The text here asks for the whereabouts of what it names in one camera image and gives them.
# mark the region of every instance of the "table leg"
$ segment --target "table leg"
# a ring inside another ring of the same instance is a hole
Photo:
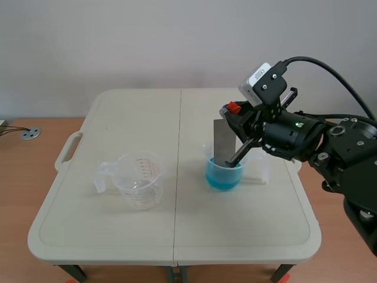
[[[187,268],[190,266],[164,266],[167,282],[168,283],[175,283],[176,279],[179,280],[181,283],[189,283],[189,279],[187,278]],[[173,268],[178,268],[179,273],[174,273]]]
[[[59,265],[66,273],[70,274],[79,283],[84,283],[87,279],[84,271],[78,265]]]
[[[273,283],[278,283],[295,264],[281,264],[271,277]]]
[[[187,277],[187,270],[188,270],[189,266],[181,266],[180,267],[180,270],[181,270],[181,277],[182,277],[182,283],[189,283],[189,278]]]
[[[166,273],[167,282],[168,283],[175,283],[176,276],[174,274],[173,267],[164,266],[164,270],[165,270],[165,273]]]

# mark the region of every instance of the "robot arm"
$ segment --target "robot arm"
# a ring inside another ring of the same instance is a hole
[[[280,102],[287,84],[282,74],[294,61],[309,61],[324,66],[356,98],[369,118],[346,115],[290,113],[288,105],[297,97],[291,88]],[[227,162],[235,167],[253,147],[286,160],[308,161],[325,181],[327,192],[345,196],[344,208],[370,250],[377,256],[377,122],[354,89],[333,69],[309,58],[295,57],[277,63],[264,63],[240,85],[247,101],[225,105],[220,115],[243,142]],[[326,118],[342,119],[331,123]]]

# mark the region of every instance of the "table seam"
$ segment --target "table seam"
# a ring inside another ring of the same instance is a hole
[[[174,232],[173,232],[173,262],[174,262],[174,248],[176,247],[176,219],[177,219],[177,194],[178,194],[178,164],[179,164],[179,141],[181,130],[181,111],[182,111],[182,90],[179,102],[179,120],[178,120],[178,150],[177,150],[177,180],[176,180],[176,205],[174,207]]]

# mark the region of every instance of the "black cable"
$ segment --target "black cable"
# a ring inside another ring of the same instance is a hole
[[[370,119],[376,121],[376,117],[373,115],[372,111],[365,104],[365,102],[362,100],[362,98],[359,96],[359,94],[356,92],[356,90],[354,90],[353,87],[351,87],[350,84],[347,83],[347,81],[337,71],[335,71],[333,68],[331,68],[330,66],[326,65],[325,63],[323,63],[323,62],[321,62],[317,59],[310,58],[310,57],[304,57],[304,56],[292,57],[292,58],[289,58],[287,60],[284,60],[283,63],[284,63],[285,66],[288,66],[290,63],[297,62],[297,61],[306,61],[306,62],[313,63],[315,65],[318,65],[318,66],[324,68],[327,72],[332,74],[351,93],[351,95],[360,104],[360,106],[363,108],[363,110],[368,115],[368,117]]]
[[[28,128],[25,128],[25,127],[3,126],[3,125],[1,125],[0,127],[6,127],[6,128],[16,128],[16,129],[22,129],[22,130],[25,130],[25,131],[30,131],[30,129],[28,129]]]
[[[11,130],[5,130],[5,131],[2,131],[0,132],[0,137],[3,136],[4,134],[9,134],[9,133],[12,133],[14,131],[24,131],[24,129],[11,129]]]
[[[320,117],[320,118],[325,118],[325,119],[344,119],[344,118],[356,118],[360,120],[361,122],[365,122],[367,124],[370,124],[374,127],[377,128],[377,122],[374,120],[371,120],[369,118],[363,117],[363,116],[358,116],[358,115],[351,115],[351,114],[308,114],[308,113],[297,113],[299,115],[303,116],[312,116],[312,117]]]

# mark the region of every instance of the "clear plastic container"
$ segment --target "clear plastic container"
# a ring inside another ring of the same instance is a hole
[[[220,190],[229,190],[237,186],[241,181],[244,167],[249,159],[245,156],[236,167],[222,167],[214,164],[213,142],[204,146],[204,156],[206,158],[206,178],[210,186]]]
[[[95,175],[99,193],[106,191],[105,177],[110,177],[120,190],[127,206],[148,209],[158,204],[163,195],[162,175],[165,172],[160,159],[151,152],[124,155],[116,162],[103,162]]]
[[[269,161],[262,149],[251,149],[234,168],[221,167],[213,162],[213,141],[204,144],[206,158],[206,179],[211,187],[220,190],[232,189],[242,182],[248,186],[267,185],[269,182]]]

